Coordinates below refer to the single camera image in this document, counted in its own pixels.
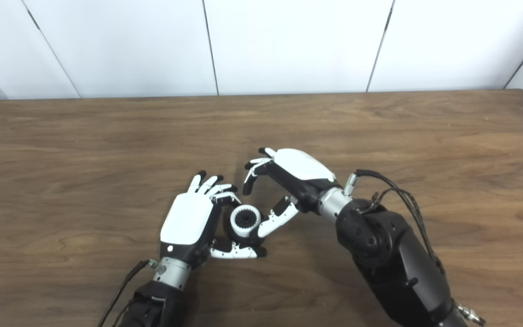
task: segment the black fingertip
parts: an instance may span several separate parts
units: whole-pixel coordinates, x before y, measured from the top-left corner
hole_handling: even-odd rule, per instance
[[[256,253],[258,258],[267,257],[267,250],[265,247],[252,247],[252,250]]]

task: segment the metal fitting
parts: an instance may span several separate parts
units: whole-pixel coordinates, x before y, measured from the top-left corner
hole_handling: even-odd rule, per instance
[[[485,321],[485,319],[483,319],[482,317],[478,316],[475,313],[475,311],[471,310],[470,308],[464,307],[458,303],[457,310],[459,310],[459,313],[463,315],[463,318],[465,318],[465,320],[471,321],[482,327],[487,325],[487,321]]]

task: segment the white gear housing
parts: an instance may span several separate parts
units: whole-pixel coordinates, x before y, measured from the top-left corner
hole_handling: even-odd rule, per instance
[[[255,219],[252,226],[247,227],[247,228],[242,228],[242,227],[238,226],[238,224],[237,224],[238,213],[242,213],[243,211],[249,211],[250,212],[249,215],[251,216],[251,218]],[[247,238],[247,236],[249,236],[249,233],[262,222],[262,214],[253,205],[243,204],[243,205],[240,205],[239,207],[237,207],[236,209],[234,209],[234,211],[232,211],[231,217],[230,217],[230,222],[231,222],[231,228],[234,230],[235,234],[238,234],[238,236],[241,236],[242,238]]]
[[[297,149],[279,149],[274,155],[274,162],[301,180],[328,179],[334,181],[336,179],[334,173],[320,161]]]

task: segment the black robotic arm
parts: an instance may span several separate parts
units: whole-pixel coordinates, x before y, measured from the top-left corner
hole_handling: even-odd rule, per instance
[[[427,238],[415,198],[388,178],[371,170],[351,174],[344,188],[316,159],[296,149],[261,148],[267,158],[251,160],[243,186],[248,195],[260,175],[268,175],[290,192],[297,210],[312,211],[335,223],[338,242],[352,256],[363,278],[391,319],[404,327],[466,327],[465,319],[485,326],[473,310],[452,298],[444,269]],[[351,196],[357,179],[371,176],[390,188],[371,201]],[[423,236],[417,240],[405,218],[380,204],[396,191],[407,205]]]

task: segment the cylindrical object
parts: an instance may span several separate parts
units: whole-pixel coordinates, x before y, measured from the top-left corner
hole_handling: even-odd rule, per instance
[[[352,198],[344,195],[342,189],[331,188],[322,195],[318,201],[318,212],[326,219],[336,222],[336,218],[345,205],[352,201]]]
[[[160,265],[165,267],[154,274],[153,281],[170,285],[174,288],[183,289],[191,272],[191,265],[181,260],[164,257]]]
[[[342,194],[346,196],[350,196],[352,194],[352,191],[355,189],[356,184],[356,175],[354,173],[350,174],[348,176],[348,180],[346,181],[346,185],[344,185],[344,191]]]
[[[262,222],[262,214],[253,205],[243,204],[231,213],[230,222],[235,234],[247,238],[249,233]]]

